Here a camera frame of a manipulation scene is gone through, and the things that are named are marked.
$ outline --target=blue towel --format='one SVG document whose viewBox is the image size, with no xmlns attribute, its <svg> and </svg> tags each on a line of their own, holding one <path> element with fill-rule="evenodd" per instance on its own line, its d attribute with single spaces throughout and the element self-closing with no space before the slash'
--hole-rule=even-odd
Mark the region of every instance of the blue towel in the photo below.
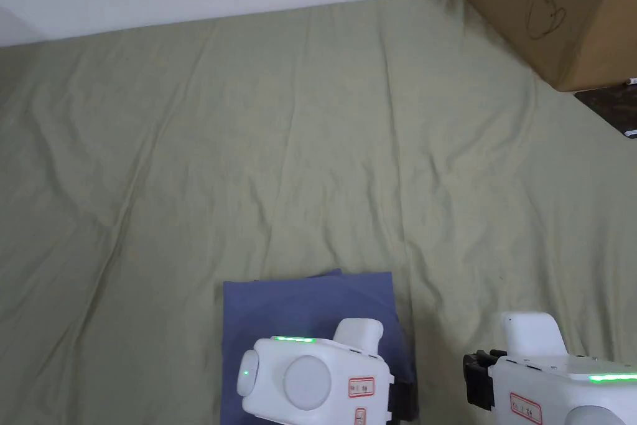
<svg viewBox="0 0 637 425">
<path fill-rule="evenodd" d="M 378 353 L 398 379 L 414 381 L 394 303 L 391 273 L 323 276 L 291 281 L 223 283 L 222 425 L 264 425 L 246 414 L 236 392 L 243 353 L 264 337 L 286 335 L 332 339 L 347 317 L 379 320 L 384 334 Z"/>
</svg>

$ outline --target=green led light strip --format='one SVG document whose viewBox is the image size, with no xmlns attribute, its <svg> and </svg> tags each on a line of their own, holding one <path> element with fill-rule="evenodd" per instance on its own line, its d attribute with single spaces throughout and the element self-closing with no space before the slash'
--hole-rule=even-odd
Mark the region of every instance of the green led light strip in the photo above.
<svg viewBox="0 0 637 425">
<path fill-rule="evenodd" d="M 620 373 L 608 375 L 589 375 L 590 381 L 637 380 L 637 373 Z"/>
<path fill-rule="evenodd" d="M 275 337 L 274 340 L 289 340 L 290 342 L 316 342 L 316 339 L 305 339 L 304 337 Z"/>
</svg>

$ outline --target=brown cardboard box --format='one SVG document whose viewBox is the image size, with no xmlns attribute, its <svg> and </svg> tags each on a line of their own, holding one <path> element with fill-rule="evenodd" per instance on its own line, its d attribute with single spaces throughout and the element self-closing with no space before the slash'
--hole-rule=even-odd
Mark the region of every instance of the brown cardboard box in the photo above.
<svg viewBox="0 0 637 425">
<path fill-rule="evenodd" d="M 637 0 L 469 0 L 560 91 L 637 77 Z"/>
</svg>

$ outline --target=red-bordered label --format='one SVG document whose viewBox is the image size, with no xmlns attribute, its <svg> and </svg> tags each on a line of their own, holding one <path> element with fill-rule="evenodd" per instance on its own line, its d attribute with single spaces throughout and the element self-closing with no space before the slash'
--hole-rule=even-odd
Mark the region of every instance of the red-bordered label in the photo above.
<svg viewBox="0 0 637 425">
<path fill-rule="evenodd" d="M 376 390 L 376 382 L 372 376 L 350 378 L 348 395 L 350 398 L 371 397 Z"/>
<path fill-rule="evenodd" d="M 365 425 L 365 422 L 367 422 L 366 415 L 366 408 L 356 408 L 356 411 L 354 412 L 354 425 Z"/>
<path fill-rule="evenodd" d="M 537 425 L 542 425 L 542 407 L 533 400 L 521 397 L 511 392 L 511 411 Z"/>
</svg>

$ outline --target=wrinkled fabric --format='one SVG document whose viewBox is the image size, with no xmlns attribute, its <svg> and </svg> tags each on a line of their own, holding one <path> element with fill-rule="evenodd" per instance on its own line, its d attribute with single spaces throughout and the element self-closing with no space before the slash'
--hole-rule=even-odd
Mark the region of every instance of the wrinkled fabric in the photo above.
<svg viewBox="0 0 637 425">
<path fill-rule="evenodd" d="M 0 49 L 0 423 L 219 422 L 222 282 L 391 271 L 421 422 L 498 311 L 637 357 L 637 142 L 464 0 Z"/>
</svg>

